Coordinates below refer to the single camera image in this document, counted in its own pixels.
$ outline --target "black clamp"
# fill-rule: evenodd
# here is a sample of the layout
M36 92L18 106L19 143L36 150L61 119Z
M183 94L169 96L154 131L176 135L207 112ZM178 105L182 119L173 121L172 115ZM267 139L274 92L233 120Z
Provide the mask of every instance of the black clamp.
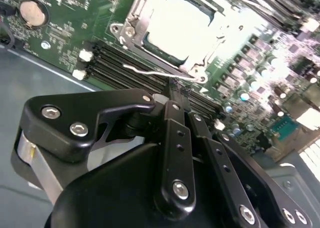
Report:
M196 209L194 159L200 154L210 177L207 186L216 197L211 202L219 204L225 227L311 228L308 216L258 164L231 137L216 130L212 135L203 118L189 110L187 95L180 94L179 88L169 88L165 104L140 89L32 98L22 113L12 164L47 193L52 185L48 186L48 176L36 170L40 163L35 154L56 174L52 182L60 181L62 171L73 170L63 182L55 183L63 192L83 175L99 127L106 124L107 143L138 133L145 137L141 149L157 148L153 201L166 219L180 222ZM30 152L22 158L23 147ZM256 194L255 204L248 197L249 188Z

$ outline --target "chip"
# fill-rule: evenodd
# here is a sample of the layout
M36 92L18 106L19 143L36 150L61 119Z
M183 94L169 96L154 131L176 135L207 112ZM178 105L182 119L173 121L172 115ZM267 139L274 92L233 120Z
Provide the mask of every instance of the chip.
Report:
M210 23L211 18L192 3L166 0L151 16L147 41L183 61L190 53L202 51L200 47L205 46Z
M259 39L257 36L253 35L252 38L249 41L251 44L253 44L254 46L256 46L257 48L261 49L261 50L265 50L268 51L271 49L271 46L266 43L265 41Z
M298 49L299 47L297 45L292 44L292 46L289 48L289 51L294 54L296 51L298 51Z
M236 56L236 58L234 59L234 61L242 68L250 71L251 69L254 68L254 65L249 62L247 59L241 57L240 55Z
M229 76L226 76L226 77L223 79L223 82L224 82L225 84L231 86L231 87L236 87L236 86L238 86L238 85L240 84L237 80L235 80L235 79L233 79L233 78L231 78L231 77L229 77Z
M257 92L260 93L260 94L263 94L265 92L265 90L266 89L264 87L260 87L260 88L257 89Z
M224 94L225 96L229 95L230 90L225 87L224 85L218 85L216 88L220 93Z
M285 79L286 79L287 81L291 82L291 81L294 79L294 76L288 75Z
M237 68L233 68L230 73L239 79L245 78L247 76L244 72Z
M248 45L242 49L242 52L253 60L260 60L262 58L258 50L252 49Z

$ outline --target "electrolytic capacitor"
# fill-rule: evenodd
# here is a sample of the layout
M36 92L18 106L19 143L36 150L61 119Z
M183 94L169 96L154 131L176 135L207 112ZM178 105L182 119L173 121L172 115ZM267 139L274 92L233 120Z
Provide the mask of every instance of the electrolytic capacitor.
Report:
M315 75L311 74L311 73L306 74L304 78L307 79L312 84L314 84L318 81L317 78L315 77Z
M229 102L224 104L224 109L227 113L231 113L233 111L232 105Z
M273 91L278 95L279 98L284 99L287 94L278 86L276 86Z
M232 130L230 130L230 129L228 129L228 130L226 131L226 133L227 133L230 137L232 137L232 138L235 137L234 133L233 133Z
M315 67L312 72L314 73L314 75L316 75L318 77L320 76L320 68L319 67Z
M250 85L253 91L256 91L260 87L259 82L253 77L249 77L247 79L247 83Z
M282 117L284 116L284 112L282 111L282 109L275 103L271 104L271 107L273 109L273 111L277 114L278 117Z
M270 77L270 71L266 67L260 67L257 69L258 73L261 75L263 78L269 78Z
M270 56L270 57L268 57L266 61L267 61L271 66L273 66L273 67L275 67L275 68L279 68L279 69L285 68L285 67L288 66L288 64L287 64L284 60L282 60L282 59L280 59L280 58L277 58L277 57L275 57L275 56Z
M249 93L245 89L240 89L238 95L242 101L248 101L250 99Z
M232 125L232 133L233 133L234 135L237 135L237 134L239 134L240 132L241 132L241 130L240 130L239 125L238 125L238 124L233 124L233 125Z

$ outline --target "screw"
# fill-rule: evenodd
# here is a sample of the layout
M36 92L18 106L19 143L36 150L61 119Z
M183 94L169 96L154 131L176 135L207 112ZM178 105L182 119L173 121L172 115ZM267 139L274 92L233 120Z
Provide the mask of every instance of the screw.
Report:
M285 182L283 182L283 186L284 186L284 188L287 188L287 189L289 189L289 188L291 188L291 182L290 181L285 181Z
M180 109L180 107L179 107L178 105L173 104L172 106L173 106L175 109L177 109L177 110Z
M85 124L76 122L70 126L70 132L75 136L85 137L89 130Z
M229 141L229 136L227 136L226 134L222 134L222 138L225 139L226 141Z
M293 217L293 215L289 211L287 211L286 209L282 209L282 211L284 213L284 216L287 218L287 220L290 221L290 223L292 223L292 224L296 223L295 218Z
M303 224L308 224L307 219L304 217L303 214L301 214L298 210L295 210L295 213Z
M196 119L197 121L201 121L201 117L198 116L197 114L195 114L194 117L195 117L195 119Z
M60 117L61 113L59 109L55 107L45 107L41 110L42 115L47 119L57 119Z
M48 43L47 41L42 41L42 42L41 42L41 47L42 47L43 49L48 50L48 49L51 48L51 44Z
M126 27L125 34L131 38L133 35L135 35L135 29L132 27Z
M144 100L146 100L147 102L150 102L151 101L151 98L149 98L148 96L146 95L143 95L142 96Z
M249 224L254 224L256 222L255 216L251 210L249 210L244 205L240 205L240 213L242 217L248 222Z
M173 183L173 191L180 199L187 199L189 196L188 188L179 181Z

